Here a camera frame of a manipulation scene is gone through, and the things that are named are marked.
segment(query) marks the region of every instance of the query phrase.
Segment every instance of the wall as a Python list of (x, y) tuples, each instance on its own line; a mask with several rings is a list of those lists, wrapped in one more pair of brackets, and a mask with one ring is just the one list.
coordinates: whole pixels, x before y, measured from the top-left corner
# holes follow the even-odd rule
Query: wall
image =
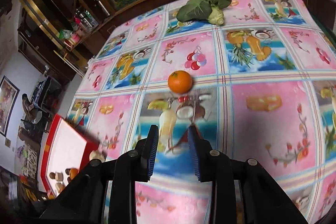
[(24, 115), (22, 94), (27, 93), (30, 97), (42, 74), (21, 53), (14, 51), (0, 72), (0, 81), (3, 76), (6, 76), (20, 90), (7, 127), (6, 138), (11, 141), (10, 148), (5, 146), (5, 137), (0, 134), (0, 166), (15, 173), (14, 156), (17, 131)]

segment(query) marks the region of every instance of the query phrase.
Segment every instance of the printed lemon slice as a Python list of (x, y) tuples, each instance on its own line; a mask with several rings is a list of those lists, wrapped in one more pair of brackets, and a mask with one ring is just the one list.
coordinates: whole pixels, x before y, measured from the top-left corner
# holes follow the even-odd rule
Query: printed lemon slice
[(151, 101), (147, 107), (147, 109), (159, 109), (159, 110), (167, 110), (169, 108), (168, 102), (165, 100), (154, 100)]

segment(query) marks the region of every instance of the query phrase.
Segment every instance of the patterned tablecloth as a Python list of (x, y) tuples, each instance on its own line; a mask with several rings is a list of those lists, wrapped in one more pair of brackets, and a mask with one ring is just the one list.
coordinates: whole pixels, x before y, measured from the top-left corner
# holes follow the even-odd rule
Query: patterned tablecloth
[[(335, 48), (302, 0), (232, 0), (221, 27), (178, 22), (187, 1), (117, 27), (67, 119), (110, 160), (159, 126), (154, 174), (136, 185), (140, 224), (206, 223), (210, 185), (197, 181), (185, 142), (192, 122), (213, 148), (257, 159), (314, 223), (336, 199)], [(182, 98), (167, 87), (175, 70), (194, 78)]]

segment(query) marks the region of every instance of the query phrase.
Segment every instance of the picture frame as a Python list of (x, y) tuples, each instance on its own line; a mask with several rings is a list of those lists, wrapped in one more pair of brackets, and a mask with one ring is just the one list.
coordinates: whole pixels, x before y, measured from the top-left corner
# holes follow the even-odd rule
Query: picture frame
[(0, 83), (0, 133), (6, 137), (14, 103), (20, 90), (4, 76)]

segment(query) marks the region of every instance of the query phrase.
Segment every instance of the screw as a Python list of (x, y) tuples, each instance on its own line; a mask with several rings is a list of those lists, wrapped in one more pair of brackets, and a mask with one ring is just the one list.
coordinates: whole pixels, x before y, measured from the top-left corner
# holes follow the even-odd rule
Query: screw
[(138, 151), (136, 151), (136, 150), (131, 150), (131, 151), (128, 152), (128, 155), (129, 155), (130, 157), (136, 157), (138, 154), (139, 154), (139, 153), (138, 153)]
[(93, 160), (90, 161), (90, 165), (93, 166), (93, 167), (96, 167), (100, 164), (101, 164), (101, 161), (98, 160), (98, 159), (93, 159)]
[(247, 163), (249, 165), (255, 166), (255, 165), (257, 165), (258, 162), (255, 159), (248, 159)]
[(218, 150), (211, 150), (210, 155), (214, 156), (214, 157), (219, 156), (219, 151)]

